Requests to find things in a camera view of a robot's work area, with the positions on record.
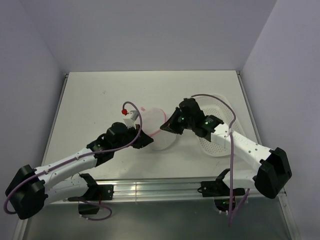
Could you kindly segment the white mesh laundry bag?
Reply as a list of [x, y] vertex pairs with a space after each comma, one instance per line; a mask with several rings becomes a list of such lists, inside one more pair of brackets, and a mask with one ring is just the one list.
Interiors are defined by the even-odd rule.
[[168, 120], [167, 114], [157, 107], [141, 107], [142, 130], [153, 139], [150, 144], [152, 151], [163, 151], [170, 148], [177, 136], [173, 133], [161, 130], [160, 127]]

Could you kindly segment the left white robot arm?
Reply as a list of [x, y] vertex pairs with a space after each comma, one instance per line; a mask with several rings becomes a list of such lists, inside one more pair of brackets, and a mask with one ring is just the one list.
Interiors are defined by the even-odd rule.
[[115, 122], [107, 131], [72, 156], [44, 166], [21, 167], [5, 191], [4, 211], [21, 220], [37, 214], [45, 205], [63, 200], [100, 200], [103, 192], [96, 180], [85, 170], [111, 160], [115, 152], [133, 147], [141, 149], [153, 138], [137, 124], [128, 127]]

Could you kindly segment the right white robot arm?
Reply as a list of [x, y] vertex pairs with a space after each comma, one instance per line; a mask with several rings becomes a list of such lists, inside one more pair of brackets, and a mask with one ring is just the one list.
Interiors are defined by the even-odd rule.
[[274, 199], [292, 177], [286, 152], [277, 147], [262, 146], [232, 130], [229, 124], [214, 115], [206, 115], [194, 98], [185, 98], [160, 129], [181, 135], [191, 130], [199, 138], [217, 144], [247, 162], [250, 170], [225, 169], [213, 182], [203, 182], [211, 197], [243, 196], [245, 190], [256, 189]]

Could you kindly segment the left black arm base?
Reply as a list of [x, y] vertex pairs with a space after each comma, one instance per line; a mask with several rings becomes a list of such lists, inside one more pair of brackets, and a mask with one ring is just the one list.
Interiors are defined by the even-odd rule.
[[110, 207], [103, 204], [103, 201], [110, 201], [113, 199], [114, 186], [112, 184], [96, 185], [88, 189], [83, 196], [73, 196], [67, 198], [69, 202], [78, 202], [78, 213], [81, 216], [91, 218], [97, 215], [100, 210], [108, 212], [107, 218], [112, 215]]

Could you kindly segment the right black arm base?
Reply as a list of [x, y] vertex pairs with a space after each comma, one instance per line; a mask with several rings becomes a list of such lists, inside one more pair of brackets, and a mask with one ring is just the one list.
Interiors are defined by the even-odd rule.
[[227, 212], [231, 204], [231, 209], [234, 210], [237, 201], [236, 197], [244, 196], [244, 188], [236, 188], [232, 192], [232, 199], [230, 200], [230, 189], [223, 181], [202, 181], [197, 192], [202, 195], [203, 198], [216, 198], [214, 201], [215, 207], [221, 212]]

